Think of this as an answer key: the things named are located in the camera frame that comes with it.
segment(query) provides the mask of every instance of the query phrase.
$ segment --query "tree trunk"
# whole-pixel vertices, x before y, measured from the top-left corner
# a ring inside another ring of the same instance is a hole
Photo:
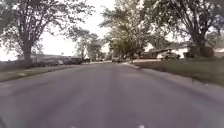
[[[29,45],[29,43],[24,43],[22,50],[23,50],[23,55],[24,55],[24,66],[26,68],[28,68],[32,64],[31,46]]]

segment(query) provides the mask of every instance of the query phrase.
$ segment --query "lane marking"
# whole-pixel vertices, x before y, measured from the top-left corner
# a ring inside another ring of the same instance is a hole
[[[139,125],[138,128],[145,128],[145,126],[144,125]]]

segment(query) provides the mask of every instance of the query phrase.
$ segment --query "green tree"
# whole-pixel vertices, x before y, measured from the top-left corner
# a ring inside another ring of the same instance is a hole
[[[1,5],[1,38],[5,46],[19,47],[27,64],[31,63],[32,47],[37,45],[44,31],[61,34],[76,29],[92,7],[79,0],[4,0]]]
[[[159,31],[190,36],[198,56],[204,56],[209,31],[223,28],[220,7],[206,0],[151,0],[146,6],[151,23],[156,23]]]

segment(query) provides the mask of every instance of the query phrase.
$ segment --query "road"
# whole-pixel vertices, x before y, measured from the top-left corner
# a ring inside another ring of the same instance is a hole
[[[224,105],[120,64],[1,83],[7,128],[224,128]]]

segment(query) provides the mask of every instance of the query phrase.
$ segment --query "grass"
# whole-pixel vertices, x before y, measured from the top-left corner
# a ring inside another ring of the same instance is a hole
[[[215,83],[224,85],[224,61],[157,61],[134,63],[140,68],[150,68],[163,72],[170,72],[204,83]]]
[[[55,67],[42,67],[42,68],[31,68],[31,69],[21,69],[15,71],[8,71],[8,72],[0,72],[0,82],[19,79],[23,77],[33,76],[37,74],[63,70],[71,68],[71,66],[55,66]]]

